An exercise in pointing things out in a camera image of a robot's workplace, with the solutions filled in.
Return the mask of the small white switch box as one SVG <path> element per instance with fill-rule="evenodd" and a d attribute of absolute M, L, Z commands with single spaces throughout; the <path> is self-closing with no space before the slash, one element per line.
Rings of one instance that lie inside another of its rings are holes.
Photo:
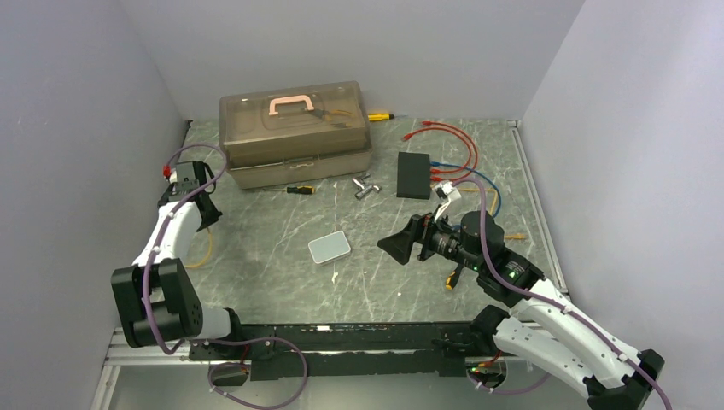
<path fill-rule="evenodd" d="M 312 261 L 317 265 L 336 261 L 351 252 L 351 246 L 343 231 L 334 231 L 310 241 L 307 245 Z"/>

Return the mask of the black network switch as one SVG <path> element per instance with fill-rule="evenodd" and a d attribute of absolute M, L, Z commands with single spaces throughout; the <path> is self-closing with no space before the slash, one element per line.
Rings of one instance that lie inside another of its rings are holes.
<path fill-rule="evenodd" d="M 429 154 L 399 152 L 396 196 L 398 198 L 429 200 L 430 168 Z"/>

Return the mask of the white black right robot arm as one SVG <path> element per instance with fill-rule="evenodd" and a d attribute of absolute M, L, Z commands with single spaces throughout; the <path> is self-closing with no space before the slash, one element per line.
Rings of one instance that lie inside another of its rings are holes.
<path fill-rule="evenodd" d="M 475 272 L 477 284 L 500 302 L 470 323 L 478 353 L 499 350 L 528 360 L 578 392 L 591 409 L 641 409 L 660 392 L 663 357 L 595 324 L 534 263 L 505 245 L 503 229 L 488 212 L 468 212 L 458 229 L 446 218 L 415 214 L 377 246 L 405 265 L 415 244 L 421 246 L 419 261 L 440 255 L 456 262 Z"/>

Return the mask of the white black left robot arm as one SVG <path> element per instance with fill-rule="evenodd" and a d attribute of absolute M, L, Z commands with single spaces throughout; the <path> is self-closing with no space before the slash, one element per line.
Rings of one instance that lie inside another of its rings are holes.
<path fill-rule="evenodd" d="M 157 202 L 157 221 L 141 254 L 115 270 L 111 287 L 126 342 L 138 349 L 173 341 L 212 339 L 226 359 L 245 347 L 238 318 L 229 308 L 203 305 L 184 260 L 194 235 L 219 221 L 211 200 L 216 177 L 203 161 L 165 167 L 168 185 Z"/>

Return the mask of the black orange stubby screwdriver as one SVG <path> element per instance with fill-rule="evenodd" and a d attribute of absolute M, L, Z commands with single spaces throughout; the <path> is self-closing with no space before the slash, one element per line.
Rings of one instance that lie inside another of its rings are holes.
<path fill-rule="evenodd" d="M 458 285 L 458 281 L 460 280 L 463 270 L 464 267 L 462 265 L 457 265 L 456 268 L 448 275 L 445 282 L 445 287 L 447 290 L 455 289 L 455 287 Z"/>

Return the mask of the chrome socket adapter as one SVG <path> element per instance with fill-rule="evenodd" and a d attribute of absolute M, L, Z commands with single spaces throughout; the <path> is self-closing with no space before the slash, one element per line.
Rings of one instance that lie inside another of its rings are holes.
<path fill-rule="evenodd" d="M 368 196 L 371 192 L 379 193 L 381 187 L 377 184 L 368 184 L 367 179 L 370 177 L 369 173 L 363 176 L 357 176 L 353 178 L 353 184 L 356 186 L 357 191 L 354 196 L 357 200 L 362 200 Z"/>

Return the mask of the black yellow screwdriver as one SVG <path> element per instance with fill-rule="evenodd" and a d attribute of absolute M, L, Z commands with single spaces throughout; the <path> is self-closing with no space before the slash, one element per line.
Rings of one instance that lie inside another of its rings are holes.
<path fill-rule="evenodd" d="M 315 193 L 316 189 L 310 185 L 299 185 L 299 186 L 287 186 L 284 188 L 265 188 L 265 189 L 263 189 L 263 191 L 284 192 L 287 194 L 310 196 Z"/>

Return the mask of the yellow handled screwdriver by wall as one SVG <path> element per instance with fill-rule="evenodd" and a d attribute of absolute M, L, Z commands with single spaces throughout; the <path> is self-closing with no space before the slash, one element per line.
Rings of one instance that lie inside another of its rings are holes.
<path fill-rule="evenodd" d="M 368 121 L 370 121 L 370 122 L 381 122 L 381 121 L 393 120 L 395 118 L 395 115 L 390 114 L 390 113 L 368 114 L 367 118 L 368 118 Z"/>

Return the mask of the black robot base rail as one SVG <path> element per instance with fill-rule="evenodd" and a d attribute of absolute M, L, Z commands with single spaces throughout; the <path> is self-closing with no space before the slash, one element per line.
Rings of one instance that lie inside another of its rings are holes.
<path fill-rule="evenodd" d="M 432 373 L 473 376 L 499 387 L 504 356 L 478 340 L 464 321 L 239 325 L 221 342 L 195 343 L 194 361 L 227 362 L 213 378 L 223 385 L 246 380 Z"/>

